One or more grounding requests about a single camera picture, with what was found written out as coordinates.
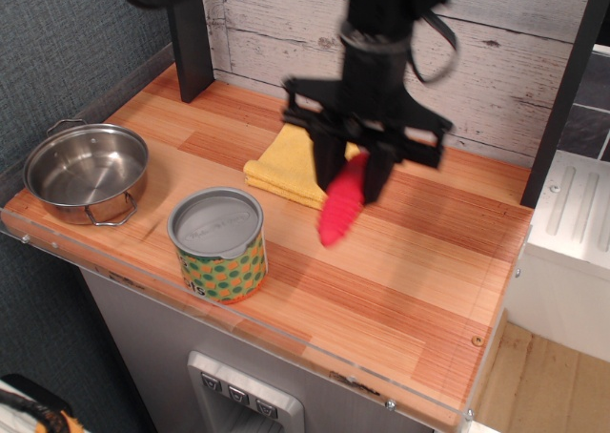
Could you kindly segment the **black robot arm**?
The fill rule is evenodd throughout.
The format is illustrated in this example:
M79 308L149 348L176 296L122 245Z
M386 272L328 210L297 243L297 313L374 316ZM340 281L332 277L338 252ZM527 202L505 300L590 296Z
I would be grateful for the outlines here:
M452 48L458 45L455 34L433 12L446 1L349 0L340 28L340 78L285 81L284 119L312 139L315 179L322 190L329 189L343 168L349 143L369 154L362 185L367 204L377 201L395 164L410 160L438 166L443 137L453 124L417 102L407 92L404 77L416 66L416 21L426 21Z

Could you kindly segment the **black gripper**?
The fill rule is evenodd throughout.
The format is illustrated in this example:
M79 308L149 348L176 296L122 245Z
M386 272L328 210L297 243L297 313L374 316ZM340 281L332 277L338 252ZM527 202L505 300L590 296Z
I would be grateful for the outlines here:
M284 119L312 133L317 185L326 191L346 163L347 142L367 148L364 203L378 200L395 162L404 159L436 168L442 140L452 123L407 92L404 74L411 57L409 36L343 36L338 79L290 77L284 81Z

